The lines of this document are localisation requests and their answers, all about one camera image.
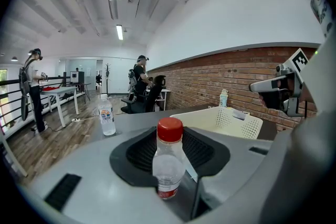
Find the red bottle cap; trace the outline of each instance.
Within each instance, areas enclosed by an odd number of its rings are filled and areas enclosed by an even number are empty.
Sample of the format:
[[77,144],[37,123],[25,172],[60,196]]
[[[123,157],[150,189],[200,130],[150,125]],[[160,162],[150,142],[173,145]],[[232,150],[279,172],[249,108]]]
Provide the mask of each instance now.
[[183,134],[183,124],[177,118],[160,119],[157,125],[157,136],[165,142],[177,142]]

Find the ceiling light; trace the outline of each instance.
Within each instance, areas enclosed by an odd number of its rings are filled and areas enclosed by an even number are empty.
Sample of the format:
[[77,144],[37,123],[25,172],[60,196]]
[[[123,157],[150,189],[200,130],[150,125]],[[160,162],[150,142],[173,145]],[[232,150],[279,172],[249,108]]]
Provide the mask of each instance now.
[[123,37],[122,37],[122,26],[121,25],[117,25],[117,32],[118,32],[119,39],[123,40]]

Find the clear plastic bottle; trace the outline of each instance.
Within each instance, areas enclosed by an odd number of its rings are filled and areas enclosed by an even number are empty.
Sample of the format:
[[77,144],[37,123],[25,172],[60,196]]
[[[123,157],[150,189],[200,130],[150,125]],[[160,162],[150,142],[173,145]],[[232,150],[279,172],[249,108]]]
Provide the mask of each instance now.
[[175,196],[185,173],[183,165],[183,124],[176,118],[163,118],[157,125],[157,150],[153,159],[153,176],[159,181],[159,196]]
[[226,102],[228,98],[228,91],[227,90],[222,90],[222,93],[219,96],[219,106],[224,106],[226,107]]
[[100,95],[98,110],[103,134],[106,136],[115,134],[116,125],[114,124],[113,109],[107,94]]

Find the small bottle with blue label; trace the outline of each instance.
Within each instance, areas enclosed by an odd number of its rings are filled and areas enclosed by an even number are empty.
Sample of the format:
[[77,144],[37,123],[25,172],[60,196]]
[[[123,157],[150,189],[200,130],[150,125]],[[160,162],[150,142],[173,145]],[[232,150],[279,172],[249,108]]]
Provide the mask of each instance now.
[[222,93],[219,96],[219,106],[226,107],[227,97],[228,97],[228,91],[222,90]]

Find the plastic basket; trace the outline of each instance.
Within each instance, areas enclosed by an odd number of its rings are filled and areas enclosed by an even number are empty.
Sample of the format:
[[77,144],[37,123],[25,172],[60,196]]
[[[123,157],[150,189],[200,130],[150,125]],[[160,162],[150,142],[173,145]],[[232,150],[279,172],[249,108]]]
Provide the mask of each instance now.
[[171,115],[182,121],[185,127],[196,127],[203,130],[242,138],[257,139],[262,120],[248,114],[241,120],[234,117],[234,109],[221,106],[189,113]]

